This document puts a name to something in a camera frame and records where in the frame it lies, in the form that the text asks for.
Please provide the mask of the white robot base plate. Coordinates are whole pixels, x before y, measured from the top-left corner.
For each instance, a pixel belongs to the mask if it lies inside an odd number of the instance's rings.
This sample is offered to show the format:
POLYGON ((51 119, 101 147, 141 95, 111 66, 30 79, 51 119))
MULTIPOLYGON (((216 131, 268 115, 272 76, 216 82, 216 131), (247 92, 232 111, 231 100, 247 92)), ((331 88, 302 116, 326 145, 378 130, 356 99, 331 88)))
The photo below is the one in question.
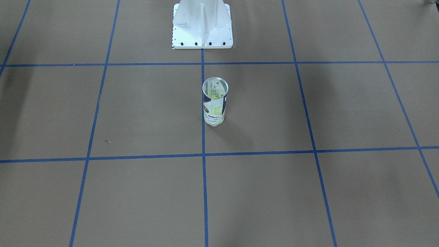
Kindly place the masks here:
POLYGON ((224 1, 181 0, 173 11, 173 49, 233 47, 232 14, 224 1))

